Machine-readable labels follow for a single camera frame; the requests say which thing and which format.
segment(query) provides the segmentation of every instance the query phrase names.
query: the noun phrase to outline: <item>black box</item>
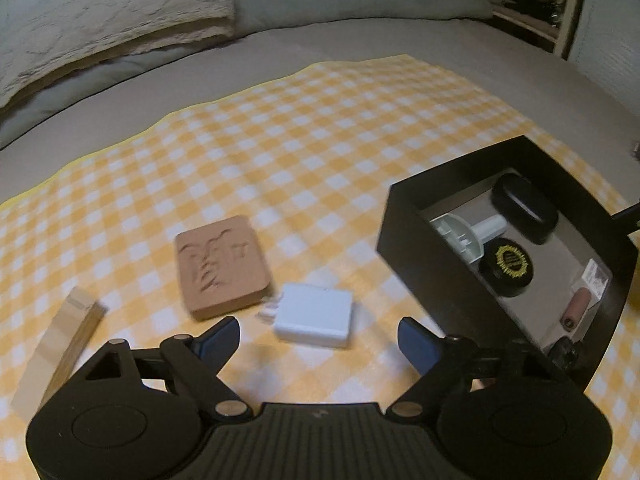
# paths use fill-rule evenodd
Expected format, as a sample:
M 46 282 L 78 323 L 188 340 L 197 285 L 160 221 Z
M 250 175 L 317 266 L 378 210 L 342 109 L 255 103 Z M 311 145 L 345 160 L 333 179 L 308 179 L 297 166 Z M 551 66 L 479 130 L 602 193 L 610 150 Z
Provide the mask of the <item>black box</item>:
M 494 348 L 514 338 L 531 339 L 422 214 L 429 208 L 462 205 L 489 189 L 506 171 L 515 171 L 532 182 L 579 234 L 580 243 L 586 241 L 609 271 L 606 292 L 582 338 L 580 361 L 570 372 L 572 380 L 584 389 L 620 319 L 638 250 L 620 223 L 526 137 L 505 140 L 394 184 L 389 190 L 378 253 L 444 332 L 468 336 L 480 346 Z

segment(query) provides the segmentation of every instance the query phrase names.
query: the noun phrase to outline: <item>brown cylinder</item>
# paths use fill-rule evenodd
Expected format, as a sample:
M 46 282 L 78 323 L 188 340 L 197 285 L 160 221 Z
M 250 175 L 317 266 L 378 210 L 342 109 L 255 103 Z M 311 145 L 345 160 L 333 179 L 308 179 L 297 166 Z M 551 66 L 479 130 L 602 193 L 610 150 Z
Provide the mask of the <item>brown cylinder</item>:
M 588 288 L 581 287 L 576 290 L 571 300 L 569 300 L 569 304 L 566 306 L 564 313 L 562 313 L 562 317 L 560 318 L 562 328 L 564 328 L 567 332 L 571 332 L 575 327 L 577 327 L 578 323 L 580 323 L 580 320 L 582 319 L 582 316 L 587 310 L 590 301 L 591 291 Z

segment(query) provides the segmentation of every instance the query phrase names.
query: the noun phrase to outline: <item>white power adapter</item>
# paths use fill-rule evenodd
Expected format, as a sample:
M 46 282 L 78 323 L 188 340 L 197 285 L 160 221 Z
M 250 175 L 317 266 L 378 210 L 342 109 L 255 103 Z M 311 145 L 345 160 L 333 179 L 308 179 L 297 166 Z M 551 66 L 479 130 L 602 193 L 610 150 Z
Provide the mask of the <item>white power adapter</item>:
M 353 295 L 346 290 L 285 283 L 277 302 L 260 315 L 273 319 L 276 336 L 316 346 L 347 346 Z

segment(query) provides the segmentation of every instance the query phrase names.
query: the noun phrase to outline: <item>wooden shelf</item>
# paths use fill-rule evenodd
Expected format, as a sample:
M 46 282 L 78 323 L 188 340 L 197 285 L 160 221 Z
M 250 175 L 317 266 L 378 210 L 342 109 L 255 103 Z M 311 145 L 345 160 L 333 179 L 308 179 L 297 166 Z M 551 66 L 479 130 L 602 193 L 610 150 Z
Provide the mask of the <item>wooden shelf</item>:
M 549 25 L 547 22 L 543 22 L 542 20 L 537 20 L 531 16 L 521 14 L 517 10 L 494 6 L 494 16 L 525 28 L 526 30 L 531 31 L 552 43 L 555 43 L 558 40 L 559 31 L 557 28 Z

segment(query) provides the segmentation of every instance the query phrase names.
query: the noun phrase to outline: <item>checkered tablecloth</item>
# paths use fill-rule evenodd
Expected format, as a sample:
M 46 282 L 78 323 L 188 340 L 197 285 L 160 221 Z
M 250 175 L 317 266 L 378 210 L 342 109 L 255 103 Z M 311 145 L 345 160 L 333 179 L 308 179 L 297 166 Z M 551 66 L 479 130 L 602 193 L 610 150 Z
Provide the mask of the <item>checkered tablecloth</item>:
M 34 479 L 25 424 L 9 402 L 26 361 L 75 285 L 108 307 L 106 339 L 156 346 L 199 334 L 176 276 L 178 233 L 236 214 L 255 228 L 276 285 L 352 290 L 349 349 L 279 342 L 256 308 L 222 379 L 261 401 L 386 407 L 417 378 L 396 346 L 402 316 L 431 325 L 375 251 L 390 184 L 494 142 L 527 135 L 609 212 L 620 195 L 566 146 L 504 102 L 409 56 L 324 62 L 168 115 L 0 207 L 0 478 Z M 639 316 L 628 306 L 588 393 L 614 428 L 603 478 L 637 479 Z

